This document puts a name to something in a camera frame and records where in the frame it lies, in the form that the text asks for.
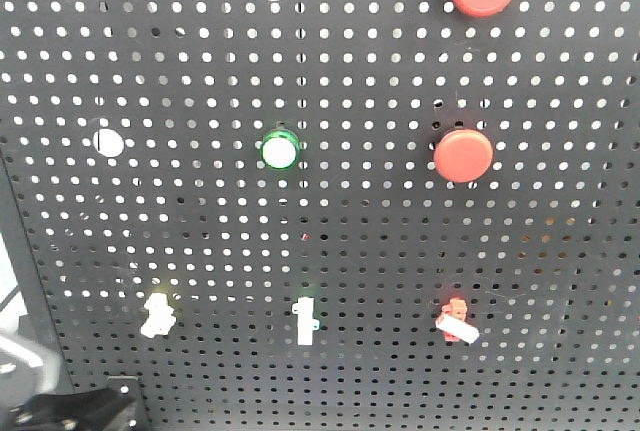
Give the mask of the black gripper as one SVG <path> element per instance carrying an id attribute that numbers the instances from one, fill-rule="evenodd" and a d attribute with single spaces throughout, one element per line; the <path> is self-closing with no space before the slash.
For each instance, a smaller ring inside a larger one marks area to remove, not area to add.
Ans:
<path id="1" fill-rule="evenodd" d="M 109 377 L 102 388 L 60 394 L 62 361 L 17 334 L 1 334 L 3 430 L 148 430 L 140 384 Z"/>

